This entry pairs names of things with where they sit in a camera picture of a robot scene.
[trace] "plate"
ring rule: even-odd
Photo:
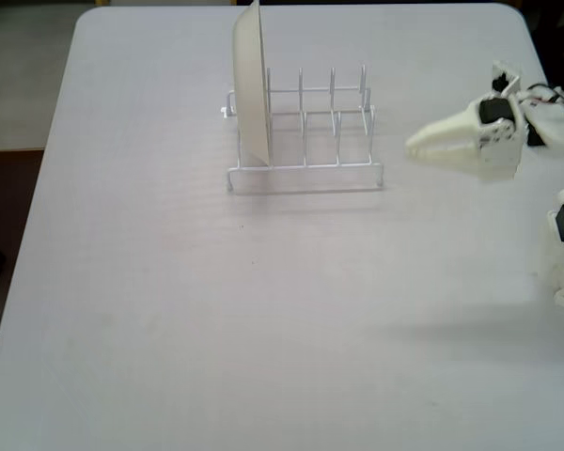
[[[270,118],[265,90],[259,0],[245,9],[234,24],[232,60],[243,157],[252,156],[257,159],[257,164],[269,165]]]

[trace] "table surface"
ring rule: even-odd
[[[564,449],[564,310],[534,273],[564,158],[485,184],[403,157],[494,59],[543,79],[522,17],[264,8],[274,82],[368,63],[385,189],[240,197],[240,11],[77,24],[0,331],[0,450]]]

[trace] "wire rack base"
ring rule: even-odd
[[[267,69],[267,106],[270,116],[270,165],[248,165],[243,155],[242,137],[237,136],[237,164],[227,171],[227,188],[235,194],[287,194],[287,193],[330,193],[352,191],[379,191],[383,187],[383,165],[375,161],[372,155],[374,126],[376,123],[376,109],[370,104],[371,89],[367,86],[367,68],[361,67],[359,85],[337,86],[336,70],[331,68],[329,86],[305,87],[303,84],[303,70],[299,69],[298,86],[296,88],[276,89],[271,85],[272,72]],[[337,93],[352,92],[358,95],[356,108],[342,108],[337,106]],[[306,107],[306,96],[314,93],[328,95],[326,109],[309,109]],[[296,96],[297,106],[294,111],[273,111],[272,94]],[[233,107],[234,91],[227,94],[226,106],[222,108],[224,117],[236,116]],[[276,164],[279,152],[297,152],[299,149],[276,148],[273,145],[273,134],[276,133],[274,122],[282,117],[295,117],[299,124],[297,133],[300,140],[301,162],[294,164]],[[322,117],[328,117],[331,137],[334,140],[336,155],[331,162],[311,163],[309,138],[311,123]],[[343,120],[348,117],[360,118],[363,127],[362,144],[365,147],[362,154],[365,158],[343,157]]]

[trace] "floor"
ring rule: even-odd
[[[0,8],[0,150],[45,146],[73,27],[90,8]]]

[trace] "white wire dish rack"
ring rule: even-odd
[[[268,68],[266,73],[270,164],[250,162],[243,154],[238,132],[238,160],[227,171],[227,188],[236,194],[381,190],[383,165],[372,155],[376,109],[370,104],[366,66],[361,67],[357,86],[337,86],[334,68],[326,87],[305,87],[303,70],[299,69],[296,88],[273,88],[272,72]],[[286,103],[287,108],[275,111],[273,95],[279,95],[280,103]],[[310,108],[310,98],[319,96],[321,102],[322,95],[325,104]],[[345,103],[358,106],[343,107],[340,96]],[[234,91],[229,91],[222,108],[224,117],[236,116],[233,98]],[[346,123],[352,125],[343,130]]]

